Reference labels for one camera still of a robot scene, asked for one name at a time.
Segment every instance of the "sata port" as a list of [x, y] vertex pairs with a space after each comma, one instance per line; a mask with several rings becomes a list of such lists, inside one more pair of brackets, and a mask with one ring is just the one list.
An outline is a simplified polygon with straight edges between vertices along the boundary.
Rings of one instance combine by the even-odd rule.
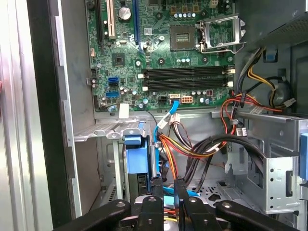
[[109, 77], [108, 78], [109, 83], [116, 83], [119, 82], [119, 77]]
[[108, 83], [108, 85], [110, 87], [117, 87], [117, 86], [119, 86], [119, 83]]
[[118, 98], [120, 96], [118, 91], [106, 92], [106, 98]]
[[169, 94], [170, 99], [178, 99], [180, 98], [180, 94]]

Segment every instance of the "blue pci express slot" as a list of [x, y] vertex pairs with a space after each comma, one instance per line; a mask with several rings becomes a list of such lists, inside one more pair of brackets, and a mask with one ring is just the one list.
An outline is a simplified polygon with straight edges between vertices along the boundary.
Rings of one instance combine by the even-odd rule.
[[134, 19], [134, 36], [135, 42], [138, 45], [139, 38], [139, 0], [133, 0], [133, 19]]
[[106, 92], [106, 98], [118, 98], [120, 96], [118, 91]]

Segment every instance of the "black ram slot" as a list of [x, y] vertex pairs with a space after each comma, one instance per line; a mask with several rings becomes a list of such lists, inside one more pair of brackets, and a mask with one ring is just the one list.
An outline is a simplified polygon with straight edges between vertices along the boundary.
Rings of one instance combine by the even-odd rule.
[[149, 69], [146, 70], [144, 74], [150, 80], [166, 79], [166, 78], [205, 77], [205, 76], [223, 75], [228, 71], [228, 69], [231, 68], [234, 68], [234, 66]]
[[102, 24], [101, 0], [95, 0], [95, 15], [96, 15], [96, 33], [97, 33], [98, 45], [103, 47], [103, 24]]
[[210, 88], [221, 88], [226, 86], [226, 78], [220, 79], [191, 79], [191, 80], [170, 80], [170, 81], [149, 81], [149, 91], [162, 90], [199, 90]]

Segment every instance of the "white pci slot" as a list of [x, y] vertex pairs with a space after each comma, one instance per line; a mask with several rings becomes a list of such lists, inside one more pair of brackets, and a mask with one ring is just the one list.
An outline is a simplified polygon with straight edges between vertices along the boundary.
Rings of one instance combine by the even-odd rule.
[[108, 15], [108, 34], [110, 39], [116, 38], [116, 20], [115, 20], [115, 6], [113, 0], [106, 0], [107, 15]]

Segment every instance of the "yellow wire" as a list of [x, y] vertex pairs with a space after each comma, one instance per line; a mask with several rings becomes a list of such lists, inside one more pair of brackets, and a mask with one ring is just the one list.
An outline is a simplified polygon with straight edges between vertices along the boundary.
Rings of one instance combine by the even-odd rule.
[[174, 218], [164, 218], [164, 220], [170, 220], [170, 221], [178, 222], [178, 220], [176, 220]]
[[167, 152], [167, 155], [169, 156], [169, 162], [170, 162], [170, 167], [171, 167], [171, 171], [172, 171], [172, 175], [173, 175], [173, 179], [176, 179], [177, 176], [176, 176], [176, 173], [175, 173], [175, 168], [174, 168], [174, 164], [173, 164], [173, 161], [172, 161], [172, 156], [171, 156], [171, 153], [170, 153], [170, 149], [169, 147], [167, 146], [166, 142], [161, 140], [166, 152]]
[[211, 156], [215, 153], [217, 153], [217, 151], [213, 152], [213, 153], [210, 153], [210, 154], [207, 154], [207, 155], [200, 155], [198, 153], [193, 153], [189, 150], [187, 150], [186, 148], [182, 147], [179, 143], [177, 143], [175, 140], [173, 140], [172, 138], [168, 137], [168, 136], [165, 136], [164, 134], [161, 135], [163, 137], [163, 139], [167, 139], [169, 140], [170, 142], [172, 142], [175, 146], [177, 146], [179, 149], [183, 150], [184, 152], [188, 153], [188, 154], [191, 154], [191, 155], [194, 155], [194, 156], [198, 156], [198, 157], [208, 157], [208, 156]]

